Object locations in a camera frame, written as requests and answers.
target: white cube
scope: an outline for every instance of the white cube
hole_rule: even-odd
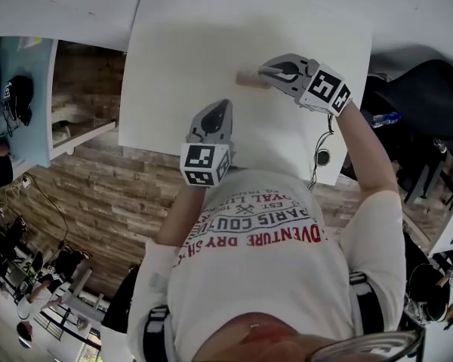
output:
[[[232,158],[228,145],[184,143],[180,170],[187,184],[217,186],[227,173]]]
[[[337,117],[351,99],[344,78],[321,64],[298,102],[309,110],[332,113]]]

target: white t-shirt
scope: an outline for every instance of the white t-shirt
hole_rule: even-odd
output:
[[[35,283],[34,289],[40,287],[40,283]],[[33,319],[40,314],[42,308],[51,300],[52,293],[47,288],[40,291],[40,294],[30,303],[27,298],[29,295],[25,295],[17,305],[17,313],[22,321],[33,321]]]
[[[262,312],[299,333],[354,336],[349,273],[364,272],[385,329],[396,329],[405,290],[402,210],[395,192],[365,200],[337,242],[324,233],[319,205],[299,180],[239,170],[208,191],[180,249],[146,244],[129,314],[128,341],[140,362],[149,310],[168,304],[174,346],[193,359],[226,322]]]

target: black office chair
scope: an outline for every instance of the black office chair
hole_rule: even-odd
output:
[[[397,112],[402,119],[374,129],[390,156],[398,161],[398,184],[408,192],[405,203],[428,197],[438,178],[453,192],[453,182],[442,172],[446,154],[435,146],[437,138],[453,155],[453,67],[430,60],[391,82],[368,77],[361,111],[368,122],[376,114]],[[352,168],[342,172],[352,177]]]

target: plastic bottle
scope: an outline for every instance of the plastic bottle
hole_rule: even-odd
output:
[[[379,114],[372,117],[371,127],[373,129],[384,126],[385,124],[395,124],[401,119],[401,115],[397,112],[390,112],[389,114]]]

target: glasses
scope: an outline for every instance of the glasses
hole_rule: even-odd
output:
[[[424,337],[425,329],[358,336],[319,349],[310,362],[394,362],[413,352],[421,362]]]

